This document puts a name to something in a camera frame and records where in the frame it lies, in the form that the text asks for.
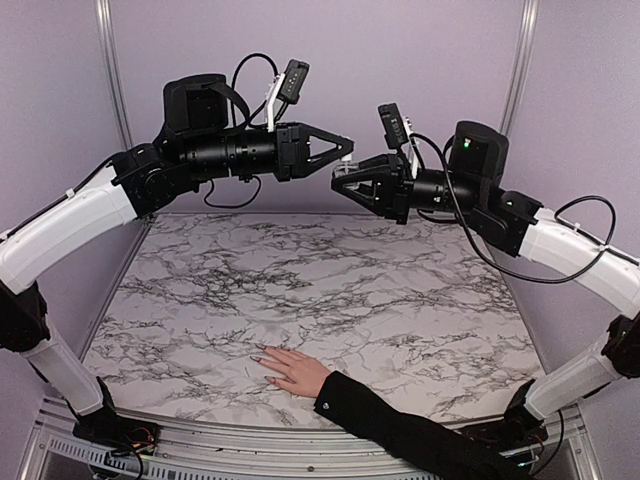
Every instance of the black sleeve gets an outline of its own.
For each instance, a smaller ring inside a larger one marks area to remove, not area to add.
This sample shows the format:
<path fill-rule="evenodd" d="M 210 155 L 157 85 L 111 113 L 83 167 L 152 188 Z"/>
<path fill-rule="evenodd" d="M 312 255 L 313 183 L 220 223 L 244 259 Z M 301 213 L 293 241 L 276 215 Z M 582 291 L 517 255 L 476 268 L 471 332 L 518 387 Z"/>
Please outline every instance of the black sleeve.
<path fill-rule="evenodd" d="M 325 381 L 315 411 L 445 480 L 533 479 L 500 454 L 438 423 L 394 410 L 369 388 L 339 372 Z"/>

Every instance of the lavender backdrop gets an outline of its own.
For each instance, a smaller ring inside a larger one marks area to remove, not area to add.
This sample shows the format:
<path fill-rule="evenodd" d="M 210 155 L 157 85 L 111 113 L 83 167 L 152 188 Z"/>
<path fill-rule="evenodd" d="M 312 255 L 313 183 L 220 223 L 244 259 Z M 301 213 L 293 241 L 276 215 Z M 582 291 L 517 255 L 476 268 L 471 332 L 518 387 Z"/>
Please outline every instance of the lavender backdrop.
<path fill-rule="evenodd" d="M 120 148 L 93 2 L 0 6 L 0 231 L 78 183 Z M 49 321 L 78 351 L 140 227 L 105 235 L 40 282 Z M 0 351 L 0 472 L 16 477 L 43 383 Z"/>
<path fill-rule="evenodd" d="M 541 2 L 531 71 L 503 185 L 558 208 L 595 193 L 618 210 L 616 246 L 640 255 L 640 4 Z M 604 236 L 609 216 L 590 205 L 570 218 Z M 553 275 L 522 262 L 510 266 Z M 580 352 L 616 312 L 577 285 L 512 281 L 548 369 Z M 640 383 L 621 381 L 583 402 L 603 478 L 638 478 Z"/>
<path fill-rule="evenodd" d="M 351 137 L 364 159 L 386 151 L 377 114 L 386 102 L 398 102 L 418 131 L 440 143 L 460 119 L 498 126 L 522 2 L 115 0 L 112 12 L 135 142 L 158 133 L 165 83 L 203 72 L 230 81 L 242 57 L 263 51 L 281 70 L 290 58 L 311 64 L 300 103 L 285 119 Z M 238 89 L 250 105 L 264 99 L 271 76 L 261 60 L 243 69 Z M 329 168 L 288 184 L 269 176 L 248 210 L 360 211 L 330 190 L 330 178 Z M 216 198 L 238 203 L 253 189 L 221 180 Z M 167 210 L 209 211 L 198 195 Z"/>

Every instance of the wire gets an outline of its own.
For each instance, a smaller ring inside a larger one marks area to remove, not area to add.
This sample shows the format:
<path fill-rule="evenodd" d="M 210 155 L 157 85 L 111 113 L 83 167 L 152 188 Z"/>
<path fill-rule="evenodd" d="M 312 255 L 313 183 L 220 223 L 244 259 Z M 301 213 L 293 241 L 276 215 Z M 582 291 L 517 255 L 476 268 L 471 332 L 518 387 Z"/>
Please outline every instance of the wire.
<path fill-rule="evenodd" d="M 530 276 L 527 276 L 527 275 L 522 275 L 520 273 L 511 271 L 508 268 L 505 268 L 505 267 L 502 267 L 502 266 L 498 265 L 497 263 L 495 263 L 494 261 L 489 259 L 484 253 L 482 253 L 482 251 L 480 250 L 480 248 L 476 244 L 475 240 L 473 239 L 473 236 L 471 234 L 471 230 L 469 229 L 469 226 L 467 225 L 467 222 L 464 219 L 464 216 L 462 215 L 462 209 L 460 208 L 460 204 L 458 203 L 458 198 L 457 198 L 457 196 L 455 194 L 455 191 L 453 189 L 453 184 L 451 182 L 451 176 L 449 175 L 449 168 L 447 166 L 447 161 L 446 161 L 446 159 L 444 157 L 444 154 L 442 153 L 442 150 L 440 150 L 438 145 L 436 145 L 433 142 L 433 140 L 431 140 L 429 137 L 425 137 L 424 135 L 420 135 L 419 133 L 413 133 L 412 136 L 427 142 L 429 144 L 429 146 L 431 146 L 431 148 L 433 148 L 435 150 L 435 152 L 438 154 L 438 157 L 440 158 L 440 163 L 442 164 L 442 168 L 443 168 L 443 171 L 444 171 L 444 177 L 445 177 L 445 180 L 447 182 L 447 187 L 449 188 L 449 191 L 451 192 L 451 198 L 453 199 L 453 205 L 455 207 L 455 212 L 458 215 L 458 219 L 460 220 L 460 225 L 462 225 L 462 229 L 464 230 L 464 233 L 465 233 L 465 235 L 467 237 L 467 240 L 469 240 L 469 243 L 471 244 L 471 247 L 473 248 L 474 252 L 476 252 L 476 254 L 487 265 L 495 268 L 496 270 L 498 270 L 499 272 L 504 273 L 505 275 L 509 275 L 510 277 L 514 277 L 514 278 L 517 278 L 519 280 L 524 280 L 524 281 L 532 282 L 532 283 L 542 283 L 542 284 L 545 284 L 545 285 L 559 285 L 559 284 L 562 284 L 562 283 L 570 282 L 570 281 L 575 280 L 576 278 L 580 277 L 581 275 L 584 275 L 596 263 L 598 263 L 600 261 L 602 256 L 607 251 L 609 251 L 607 248 L 601 248 L 600 252 L 596 255 L 596 257 L 591 262 L 589 262 L 589 264 L 587 266 L 585 266 L 584 268 L 580 269 L 579 271 L 577 271 L 576 273 L 574 273 L 572 275 L 569 275 L 567 277 L 562 277 L 562 278 L 536 278 L 536 277 L 530 277 Z M 574 205 L 577 205 L 578 203 L 589 201 L 589 200 L 595 200 L 595 201 L 602 202 L 607 207 L 609 207 L 609 210 L 611 211 L 611 227 L 609 228 L 609 233 L 608 233 L 607 239 L 605 240 L 605 243 L 604 243 L 604 247 L 608 247 L 609 243 L 611 242 L 611 238 L 613 237 L 613 233 L 615 231 L 615 228 L 616 228 L 616 210 L 613 207 L 613 204 L 609 200 L 607 200 L 604 197 L 599 197 L 599 196 L 596 196 L 596 195 L 589 195 L 587 197 L 580 197 L 580 198 L 577 198 L 575 200 L 572 200 L 568 204 L 562 206 L 558 211 L 559 212 L 563 212 L 567 208 L 570 208 L 570 207 L 572 207 Z"/>
<path fill-rule="evenodd" d="M 532 477 L 538 475 L 542 470 L 547 468 L 551 463 L 551 461 L 556 457 L 556 455 L 558 455 L 558 452 L 562 447 L 562 442 L 564 440 L 564 416 L 562 415 L 562 412 L 560 410 L 558 410 L 558 415 L 560 416 L 560 438 L 558 439 L 558 444 L 556 445 L 556 448 L 553 450 L 553 453 L 551 454 L 551 456 L 547 458 L 547 460 L 540 466 L 540 468 L 538 468 L 535 472 L 531 474 Z"/>
<path fill-rule="evenodd" d="M 533 438 L 535 438 L 538 441 L 538 444 L 540 444 L 540 453 L 538 455 L 540 455 L 542 457 L 542 455 L 544 454 L 545 451 L 545 446 L 544 446 L 544 442 L 542 441 L 542 439 L 540 438 L 539 435 L 535 435 Z"/>
<path fill-rule="evenodd" d="M 420 168 L 422 170 L 426 170 L 424 159 L 422 158 L 422 153 L 420 153 L 420 149 L 418 148 L 418 144 L 416 143 L 416 139 L 413 137 L 409 137 L 409 141 L 411 142 L 411 148 L 413 149 L 413 153 L 415 153 L 416 157 L 418 157 L 418 163 L 420 164 Z"/>
<path fill-rule="evenodd" d="M 278 67 L 276 65 L 276 62 L 273 61 L 273 59 L 265 54 L 265 53 L 260 53 L 260 52 L 254 52 L 251 53 L 249 55 L 247 55 L 246 57 L 244 57 L 240 63 L 238 64 L 238 66 L 236 67 L 236 70 L 233 72 L 233 78 L 231 80 L 231 88 L 233 90 L 236 89 L 236 82 L 238 81 L 238 75 L 240 74 L 240 70 L 242 70 L 242 67 L 244 66 L 245 63 L 247 63 L 249 60 L 251 60 L 252 58 L 262 58 L 264 60 L 266 60 L 267 62 L 269 62 L 269 65 L 271 65 L 271 69 L 273 70 L 273 76 L 277 76 L 278 75 Z M 261 128 L 264 126 L 264 124 L 261 125 L 253 125 L 251 122 L 253 121 L 254 118 L 256 118 L 258 116 L 258 114 L 264 109 L 264 107 L 267 105 L 267 101 L 263 101 L 260 106 L 250 115 L 249 117 L 249 126 L 251 128 Z M 233 126 L 236 126 L 236 108 L 234 106 L 231 107 L 231 121 L 233 122 Z"/>
<path fill-rule="evenodd" d="M 280 105 L 280 109 L 278 110 L 278 113 L 276 113 L 276 122 L 279 122 L 280 119 L 284 117 L 287 108 L 289 108 L 289 104 L 286 102 L 283 102 L 282 105 Z"/>
<path fill-rule="evenodd" d="M 426 170 L 427 167 L 424 163 L 424 158 L 422 158 L 422 153 L 420 153 L 420 149 L 418 148 L 418 144 L 416 143 L 415 138 L 410 136 L 409 141 L 411 142 L 411 148 L 413 149 L 413 152 L 415 153 L 416 157 L 418 157 L 420 168 L 422 168 L 422 170 Z M 437 223 L 439 225 L 455 225 L 459 223 L 456 218 L 436 218 L 436 217 L 427 215 L 425 210 L 419 210 L 419 209 L 417 210 L 417 212 L 420 218 L 422 218 L 423 220 L 427 220 L 428 222 L 431 222 L 431 223 Z"/>
<path fill-rule="evenodd" d="M 136 457 L 136 460 L 138 460 L 138 465 L 139 465 L 139 470 L 138 470 L 138 475 L 136 476 L 135 480 L 140 480 L 142 478 L 142 475 L 144 475 L 144 463 L 142 462 L 142 457 L 140 456 L 140 454 L 136 451 L 135 448 L 133 448 L 132 445 L 129 445 L 125 442 L 120 442 L 118 440 L 110 440 L 107 438 L 100 438 L 100 439 L 96 439 L 94 441 L 94 443 L 98 443 L 98 444 L 102 444 L 104 445 L 105 443 L 111 443 L 112 445 L 115 444 L 119 447 L 125 447 L 128 451 L 129 454 L 133 454 L 134 457 Z M 89 470 L 91 471 L 91 473 L 96 473 L 92 468 L 91 465 L 89 465 Z"/>
<path fill-rule="evenodd" d="M 205 197 L 204 197 L 205 205 L 207 205 L 208 207 L 211 207 L 211 208 L 224 208 L 224 209 L 227 209 L 227 210 L 235 210 L 235 209 L 238 209 L 238 208 L 246 207 L 247 205 L 249 205 L 250 203 L 252 203 L 256 199 L 256 197 L 260 193 L 260 190 L 262 189 L 262 180 L 260 180 L 260 177 L 258 177 L 256 175 L 252 175 L 250 177 L 250 180 L 253 180 L 253 179 L 258 181 L 258 188 L 256 188 L 256 191 L 254 192 L 253 196 L 249 200 L 247 200 L 246 202 L 241 203 L 239 205 L 214 205 L 212 203 L 209 203 L 209 197 L 213 194 L 213 192 L 214 192 L 214 190 L 216 188 L 216 184 L 213 182 L 213 180 L 210 180 L 211 188 L 209 189 L 209 193 L 207 193 L 205 195 Z"/>
<path fill-rule="evenodd" d="M 93 179 L 93 177 L 95 177 L 100 170 L 102 170 L 103 168 L 105 168 L 109 163 L 111 162 L 111 157 L 104 160 L 102 163 L 100 163 L 100 165 L 98 165 L 88 176 L 86 176 L 74 189 L 73 189 L 73 193 L 76 194 L 78 193 L 81 189 L 83 189 L 87 183 L 89 183 L 91 181 L 91 179 Z M 26 227 L 27 225 L 29 225 L 31 222 L 33 222 L 34 220 L 36 220 L 37 218 L 41 217 L 42 215 L 44 215 L 45 213 L 47 213 L 49 210 L 52 210 L 53 208 L 57 207 L 58 205 L 60 205 L 62 202 L 64 202 L 65 200 L 67 200 L 69 197 L 67 195 L 63 195 L 60 198 L 57 198 L 56 200 L 54 200 L 53 202 L 51 202 L 49 205 L 47 205 L 46 207 L 44 207 L 43 209 L 39 210 L 38 212 L 34 213 L 33 215 L 31 215 L 29 218 L 27 218 L 26 220 L 24 220 L 23 222 L 21 222 L 19 225 L 17 225 L 16 227 L 14 227 L 11 231 L 9 231 L 9 233 L 7 233 L 7 237 L 6 239 L 9 239 L 11 237 L 13 237 L 16 233 L 18 233 L 20 230 L 22 230 L 24 227 Z M 5 239 L 0 238 L 0 243 L 4 242 Z"/>
<path fill-rule="evenodd" d="M 456 220 L 455 218 L 431 217 L 425 213 L 425 210 L 417 210 L 417 212 L 420 218 L 427 220 L 428 222 L 431 222 L 431 223 L 437 223 L 440 225 L 454 225 L 456 223 L 459 223 L 458 220 Z"/>

